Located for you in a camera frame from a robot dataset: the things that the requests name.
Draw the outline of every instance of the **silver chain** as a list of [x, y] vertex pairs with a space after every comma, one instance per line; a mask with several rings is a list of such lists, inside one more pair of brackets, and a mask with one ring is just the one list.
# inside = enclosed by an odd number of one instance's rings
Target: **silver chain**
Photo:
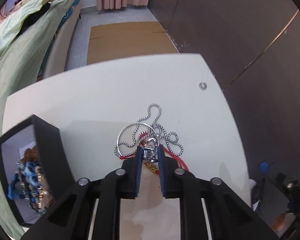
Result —
[[[178, 137], [177, 133], [176, 133], [176, 132], [170, 132], [170, 133], [168, 133], [168, 135], [167, 135], [167, 132], [166, 132], [166, 130], [163, 128], [163, 126], [162, 126], [161, 124], [157, 123], [157, 120], [159, 119], [159, 117], [160, 117], [160, 115], [161, 115], [161, 107], [160, 107], [158, 104], [151, 104], [151, 105], [149, 105], [149, 106], [148, 106], [148, 115], [145, 116], [145, 117], [142, 117], [142, 118], [138, 119], [138, 122], [142, 122], [142, 121], [144, 121], [144, 120], [149, 119], [149, 117], [150, 117], [150, 109], [151, 109], [151, 107], [153, 107], [153, 106], [155, 106], [155, 107], [158, 108], [159, 113], [158, 113], [158, 115], [156, 116], [156, 118], [154, 119], [153, 123], [151, 124], [151, 127], [152, 127], [154, 130], [156, 130], [156, 129], [158, 130], [157, 136], [158, 136], [158, 138], [159, 138], [159, 141], [160, 141], [160, 139], [164, 139], [164, 140], [166, 141], [167, 147], [168, 147], [168, 149], [169, 149], [169, 151], [170, 151], [171, 153], [173, 153], [173, 154], [176, 155], [176, 156], [181, 155], [181, 154], [183, 153], [183, 147], [182, 147], [181, 144], [178, 143], [179, 137]], [[135, 135], [136, 135], [138, 129], [139, 129], [139, 124], [136, 124], [136, 128], [135, 128], [135, 130], [134, 130], [133, 133], [132, 133], [132, 140], [133, 140], [133, 143], [132, 143], [132, 144], [128, 144], [128, 143], [126, 143], [126, 142], [120, 141], [120, 142], [118, 142], [118, 145], [115, 145], [115, 146], [114, 146], [114, 154], [115, 154], [115, 155], [117, 155], [118, 157], [121, 157], [121, 155], [118, 153], [118, 147], [119, 147], [119, 145], [122, 145], [122, 144], [123, 144], [123, 145], [125, 145], [125, 146], [127, 146], [127, 147], [134, 147], [134, 146], [136, 145]], [[149, 134], [149, 133], [150, 133], [150, 129], [149, 129], [148, 131], [143, 131], [143, 132], [141, 132], [141, 133], [139, 134], [139, 136], [138, 136], [138, 144], [139, 144], [139, 138], [140, 138], [140, 135], [141, 135], [141, 134], [144, 134], [144, 133], [148, 133], [148, 134]], [[175, 136], [175, 140], [173, 140], [173, 139], [170, 138], [171, 135], [174, 135], [174, 136]], [[178, 154], [174, 153], [174, 152], [171, 150], [170, 143], [172, 143], [172, 144], [177, 145], [177, 146], [180, 147], [180, 152], [179, 152]], [[131, 155], [134, 155], [134, 154], [136, 153], [136, 151], [137, 151], [137, 150], [134, 150], [133, 152], [128, 153], [128, 154], [126, 154], [126, 155], [124, 155], [124, 156], [125, 156], [125, 157], [129, 157], [129, 156], [131, 156]]]

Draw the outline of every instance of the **chain necklace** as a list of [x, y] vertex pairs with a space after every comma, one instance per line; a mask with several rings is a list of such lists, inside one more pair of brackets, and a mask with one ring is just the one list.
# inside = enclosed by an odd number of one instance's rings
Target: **chain necklace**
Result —
[[[160, 115], [161, 115], [161, 108], [160, 108], [160, 106], [159, 106], [158, 104], [151, 104], [151, 105], [149, 105], [149, 106], [148, 106], [148, 115], [145, 116], [145, 117], [142, 117], [142, 118], [138, 119], [137, 122], [142, 122], [142, 121], [144, 121], [144, 120], [149, 119], [149, 117], [150, 117], [150, 109], [151, 109], [152, 107], [154, 107], [154, 106], [158, 108], [159, 113], [158, 113], [158, 115], [156, 116], [156, 118], [154, 119], [153, 123], [151, 124], [151, 127], [149, 127], [149, 130], [148, 130], [148, 131], [143, 131], [143, 132], [141, 132], [141, 133], [139, 134], [139, 136], [138, 136], [138, 145], [140, 144], [140, 139], [141, 139], [144, 135], [149, 135], [150, 133], [155, 132], [155, 133], [156, 133], [155, 135], [158, 137], [159, 141], [160, 141], [161, 139], [164, 139], [164, 140], [165, 140], [165, 142], [166, 142], [166, 144], [167, 144], [167, 148], [169, 149], [169, 151], [170, 151], [171, 153], [173, 153], [173, 154], [176, 155], [176, 156], [180, 156], [180, 155], [183, 153], [183, 147], [182, 147], [181, 144], [178, 143], [179, 137], [178, 137], [177, 133], [176, 133], [176, 132], [170, 132], [170, 133], [167, 134], [167, 132], [166, 132], [166, 130], [163, 128], [163, 126], [162, 126], [161, 124], [157, 123], [157, 121], [158, 121], [158, 119], [159, 119], [159, 117], [160, 117]], [[122, 157], [122, 156], [124, 156], [124, 157], [129, 157], [129, 156], [134, 155], [134, 154], [136, 153], [137, 150], [134, 150], [133, 152], [130, 152], [130, 153], [126, 154], [126, 155], [123, 155], [123, 154], [121, 154], [121, 152], [120, 152], [120, 150], [119, 150], [119, 145], [122, 145], [122, 144], [123, 144], [123, 145], [125, 145], [125, 146], [127, 146], [127, 147], [134, 147], [134, 146], [136, 145], [135, 135], [136, 135], [138, 129], [139, 129], [139, 124], [137, 123], [137, 124], [136, 124], [136, 128], [135, 128], [135, 130], [134, 130], [133, 133], [132, 133], [132, 140], [133, 140], [133, 143], [132, 143], [132, 144], [128, 144], [128, 143], [123, 142], [123, 141], [118, 141], [118, 143], [114, 146], [114, 154], [115, 154], [115, 155], [117, 155], [118, 157]], [[175, 136], [175, 139], [174, 139], [174, 140], [170, 138], [171, 135], [174, 135], [174, 136]], [[174, 152], [171, 150], [170, 143], [179, 146], [179, 147], [180, 147], [180, 152], [177, 153], [177, 154], [174, 153]]]

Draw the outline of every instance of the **blue gripper pad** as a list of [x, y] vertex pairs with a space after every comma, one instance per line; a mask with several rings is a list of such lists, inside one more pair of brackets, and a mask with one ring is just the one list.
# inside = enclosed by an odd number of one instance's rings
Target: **blue gripper pad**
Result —
[[136, 156], [135, 156], [135, 158], [137, 158], [137, 160], [138, 160], [137, 167], [136, 167], [135, 184], [134, 184], [135, 185], [134, 192], [135, 192], [136, 197], [138, 196], [139, 188], [140, 188], [142, 156], [143, 156], [143, 148], [138, 147]]
[[160, 187], [161, 187], [161, 192], [162, 192], [162, 196], [166, 197], [166, 188], [165, 188], [165, 170], [164, 170], [164, 158], [165, 158], [165, 154], [163, 151], [163, 146], [162, 144], [159, 145], [158, 147], [158, 166], [159, 166], [159, 177], [160, 177]]

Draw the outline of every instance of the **dark gray wall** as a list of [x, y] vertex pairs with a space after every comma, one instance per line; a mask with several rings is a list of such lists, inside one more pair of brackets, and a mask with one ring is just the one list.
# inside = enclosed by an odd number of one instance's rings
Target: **dark gray wall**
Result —
[[[180, 52], [204, 57], [221, 88], [297, 11], [292, 0], [150, 0], [149, 9]], [[250, 177], [261, 179], [261, 161], [289, 160], [300, 178], [300, 13], [224, 95], [239, 129]], [[264, 220], [270, 224], [274, 217]]]

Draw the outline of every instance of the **pile of jewelry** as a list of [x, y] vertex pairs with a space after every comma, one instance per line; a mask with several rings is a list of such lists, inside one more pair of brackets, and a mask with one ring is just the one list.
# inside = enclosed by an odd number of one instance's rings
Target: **pile of jewelry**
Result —
[[[49, 185], [42, 174], [38, 157], [39, 152], [36, 146], [25, 150], [24, 158], [17, 162], [18, 170], [9, 185], [8, 198], [25, 199], [36, 214], [43, 215], [52, 205], [53, 198], [49, 193]], [[17, 190], [18, 182], [21, 182], [22, 194]]]
[[[154, 119], [153, 123], [151, 125], [148, 125], [146, 123], [143, 123], [142, 121], [145, 121], [149, 119], [150, 117], [150, 109], [152, 107], [157, 107], [159, 110], [158, 115]], [[130, 157], [133, 157], [136, 153], [137, 150], [134, 150], [128, 154], [123, 155], [119, 149], [120, 145], [125, 145], [127, 147], [134, 147], [137, 143], [138, 146], [142, 146], [144, 151], [143, 151], [143, 163], [146, 165], [146, 167], [151, 170], [153, 173], [158, 174], [157, 167], [154, 165], [154, 163], [157, 162], [157, 149], [159, 147], [160, 140], [164, 140], [167, 148], [163, 148], [165, 153], [169, 154], [172, 158], [176, 159], [180, 168], [184, 168], [188, 170], [188, 167], [186, 164], [179, 158], [179, 156], [183, 153], [183, 147], [181, 144], [178, 143], [178, 135], [175, 132], [170, 132], [166, 133], [166, 130], [163, 128], [162, 125], [157, 123], [159, 117], [161, 115], [161, 108], [158, 104], [151, 104], [148, 107], [148, 115], [145, 117], [142, 117], [138, 119], [137, 122], [130, 123], [126, 125], [122, 130], [120, 131], [118, 137], [117, 137], [117, 143], [114, 146], [114, 154], [117, 155], [120, 159], [124, 160]], [[128, 127], [135, 125], [136, 128], [132, 133], [132, 144], [128, 144], [126, 142], [120, 141], [120, 136], [122, 132], [127, 129]], [[138, 132], [139, 125], [145, 125], [148, 127], [148, 131], [143, 131], [138, 135], [138, 140], [136, 141], [135, 135]], [[170, 144], [177, 145], [180, 148], [179, 153], [175, 153], [172, 151]]]

